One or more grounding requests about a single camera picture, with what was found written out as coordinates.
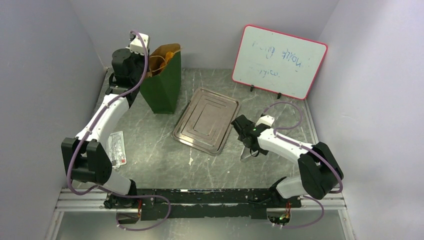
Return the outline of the metal tongs white handles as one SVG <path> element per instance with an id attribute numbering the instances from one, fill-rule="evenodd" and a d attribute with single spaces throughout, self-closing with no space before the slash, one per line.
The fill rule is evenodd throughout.
<path id="1" fill-rule="evenodd" d="M 250 159 L 257 156 L 257 151 L 253 151 L 250 148 L 244 147 L 240 154 L 240 161 L 242 163 L 249 161 Z"/>

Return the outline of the green paper bag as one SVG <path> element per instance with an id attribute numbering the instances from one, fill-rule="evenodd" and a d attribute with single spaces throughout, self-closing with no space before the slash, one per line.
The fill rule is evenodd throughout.
<path id="1" fill-rule="evenodd" d="M 148 60 L 149 72 L 140 86 L 140 93 L 154 114 L 174 114 L 177 107 L 182 82 L 182 47 L 179 43 L 161 45 Z M 164 56 L 166 52 L 175 52 L 163 71 L 153 75 L 153 62 L 150 57 Z"/>

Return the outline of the braided fake bread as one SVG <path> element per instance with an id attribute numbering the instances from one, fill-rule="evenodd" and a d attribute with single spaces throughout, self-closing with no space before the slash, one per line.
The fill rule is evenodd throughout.
<path id="1" fill-rule="evenodd" d="M 160 74 L 175 54 L 175 52 L 168 51 L 165 55 L 152 55 L 150 57 L 153 60 L 153 67 L 151 70 L 152 75 L 155 76 Z"/>

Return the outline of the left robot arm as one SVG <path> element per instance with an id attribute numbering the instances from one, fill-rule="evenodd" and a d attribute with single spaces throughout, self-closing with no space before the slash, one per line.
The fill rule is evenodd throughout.
<path id="1" fill-rule="evenodd" d="M 118 196 L 126 208 L 139 200 L 133 180 L 113 169 L 105 150 L 109 136 L 120 118 L 137 97 L 141 82 L 148 72 L 149 50 L 115 50 L 112 54 L 113 72 L 103 101 L 89 123 L 75 137 L 66 137 L 61 143 L 68 188 L 73 181 L 92 183 Z"/>

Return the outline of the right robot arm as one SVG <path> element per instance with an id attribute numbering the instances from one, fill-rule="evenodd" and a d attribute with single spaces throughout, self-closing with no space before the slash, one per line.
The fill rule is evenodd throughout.
<path id="1" fill-rule="evenodd" d="M 231 124 L 245 148 L 256 154 L 277 154 L 298 167 L 298 176 L 283 177 L 271 187 L 269 199 L 275 207 L 282 207 L 295 196 L 321 200 L 334 193 L 335 187 L 343 186 L 343 172 L 327 144 L 305 143 L 285 136 L 273 128 L 274 121 L 269 115 L 262 115 L 256 122 L 240 115 Z"/>

